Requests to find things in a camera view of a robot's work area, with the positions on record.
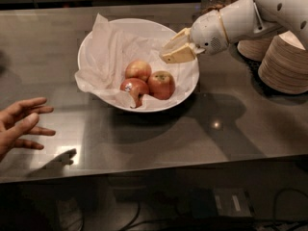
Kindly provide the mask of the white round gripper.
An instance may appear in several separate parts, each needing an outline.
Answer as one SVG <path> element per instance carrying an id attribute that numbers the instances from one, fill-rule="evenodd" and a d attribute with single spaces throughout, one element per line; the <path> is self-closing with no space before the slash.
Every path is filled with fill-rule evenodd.
<path id="1" fill-rule="evenodd" d="M 172 37 L 163 46 L 160 57 L 167 64 L 187 63 L 198 54 L 217 54 L 227 49 L 228 45 L 220 13 L 212 10 L 201 15 L 191 29 L 184 28 Z"/>

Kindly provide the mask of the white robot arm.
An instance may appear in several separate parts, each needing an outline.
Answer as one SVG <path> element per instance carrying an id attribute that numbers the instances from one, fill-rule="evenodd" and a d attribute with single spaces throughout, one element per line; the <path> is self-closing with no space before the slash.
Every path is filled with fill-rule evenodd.
<path id="1" fill-rule="evenodd" d="M 232 43 L 283 30 L 308 48 L 308 0 L 238 0 L 211 10 L 171 38 L 160 57 L 167 64 L 186 63 L 200 53 L 216 54 Z"/>

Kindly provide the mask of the bare human hand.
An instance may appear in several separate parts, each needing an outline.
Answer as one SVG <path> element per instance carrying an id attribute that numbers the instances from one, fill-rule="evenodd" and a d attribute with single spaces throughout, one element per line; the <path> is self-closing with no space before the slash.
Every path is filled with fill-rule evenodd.
<path id="1" fill-rule="evenodd" d="M 39 116 L 51 114 L 52 106 L 46 104 L 45 97 L 36 97 L 14 102 L 0 112 L 0 162 L 14 148 L 42 150 L 44 146 L 23 136 L 47 136 L 56 134 L 54 130 L 39 127 Z"/>

